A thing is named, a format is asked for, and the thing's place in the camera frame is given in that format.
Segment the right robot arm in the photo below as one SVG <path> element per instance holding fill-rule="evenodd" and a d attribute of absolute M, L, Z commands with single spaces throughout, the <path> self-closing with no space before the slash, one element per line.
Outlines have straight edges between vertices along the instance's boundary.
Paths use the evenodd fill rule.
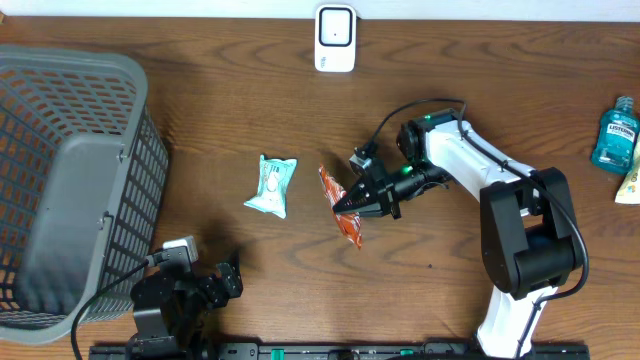
<path fill-rule="evenodd" d="M 583 287 L 564 284 L 575 270 L 586 278 L 586 244 L 568 182 L 556 168 L 537 170 L 479 136 L 463 111 L 446 109 L 404 123 L 396 144 L 406 164 L 394 173 L 375 143 L 350 159 L 356 184 L 334 205 L 336 214 L 399 218 L 399 205 L 454 181 L 479 203 L 481 257 L 493 290 L 476 332 L 488 357 L 532 353 L 531 337 L 544 306 Z"/>

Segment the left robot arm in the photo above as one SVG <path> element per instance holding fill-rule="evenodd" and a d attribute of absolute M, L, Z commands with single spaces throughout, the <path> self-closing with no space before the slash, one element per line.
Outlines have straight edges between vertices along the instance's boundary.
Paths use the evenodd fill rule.
<path fill-rule="evenodd" d="M 239 254 L 216 265 L 209 276 L 193 272 L 185 246 L 148 257 L 158 271 L 137 282 L 130 295 L 137 333 L 125 346 L 126 359 L 197 359 L 218 357 L 203 335 L 204 315 L 225 307 L 243 292 Z"/>

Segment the red chocolate bar wrapper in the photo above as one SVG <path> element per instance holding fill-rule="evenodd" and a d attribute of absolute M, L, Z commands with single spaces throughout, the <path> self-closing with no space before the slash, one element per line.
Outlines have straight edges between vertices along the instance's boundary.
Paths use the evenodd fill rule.
<path fill-rule="evenodd" d="M 339 215 L 333 210 L 333 206 L 342 200 L 347 192 L 327 171 L 324 165 L 318 169 L 319 177 L 323 187 L 323 193 L 330 204 L 334 220 L 341 233 L 358 249 L 362 247 L 361 220 L 358 213 Z"/>

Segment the teal mouthwash bottle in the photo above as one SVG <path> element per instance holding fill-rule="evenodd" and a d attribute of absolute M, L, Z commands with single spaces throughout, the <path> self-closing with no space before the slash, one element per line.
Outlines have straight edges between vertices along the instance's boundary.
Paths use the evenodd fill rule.
<path fill-rule="evenodd" d="M 634 100 L 616 99 L 615 105 L 600 119 L 600 130 L 591 162 L 618 175 L 626 175 L 633 166 L 633 152 L 639 135 L 639 120 L 633 113 Z"/>

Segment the yellow snack bag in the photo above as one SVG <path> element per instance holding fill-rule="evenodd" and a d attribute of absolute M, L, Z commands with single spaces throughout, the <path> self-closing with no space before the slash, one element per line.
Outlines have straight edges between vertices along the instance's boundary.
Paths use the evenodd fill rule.
<path fill-rule="evenodd" d="M 640 204 L 639 167 L 640 167 L 640 141 L 636 141 L 633 153 L 633 165 L 623 180 L 614 201 L 623 205 Z"/>

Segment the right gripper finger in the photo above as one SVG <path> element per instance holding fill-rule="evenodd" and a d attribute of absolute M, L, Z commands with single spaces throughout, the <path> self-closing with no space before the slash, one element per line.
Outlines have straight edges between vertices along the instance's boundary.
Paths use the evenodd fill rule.
<path fill-rule="evenodd" d="M 371 194 L 366 183 L 358 181 L 351 189 L 332 207 L 335 213 L 358 213 L 372 204 Z"/>
<path fill-rule="evenodd" d="M 358 214 L 360 217 L 383 217 L 387 215 L 383 205 L 376 199 L 359 200 L 343 198 L 333 206 L 337 215 Z"/>

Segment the mint green snack packet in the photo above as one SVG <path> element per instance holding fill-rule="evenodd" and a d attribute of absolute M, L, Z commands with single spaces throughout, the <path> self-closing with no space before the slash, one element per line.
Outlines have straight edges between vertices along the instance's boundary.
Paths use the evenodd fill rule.
<path fill-rule="evenodd" d="M 272 159 L 261 154 L 257 193 L 245 201 L 244 205 L 285 219 L 287 216 L 286 192 L 297 163 L 296 159 Z"/>

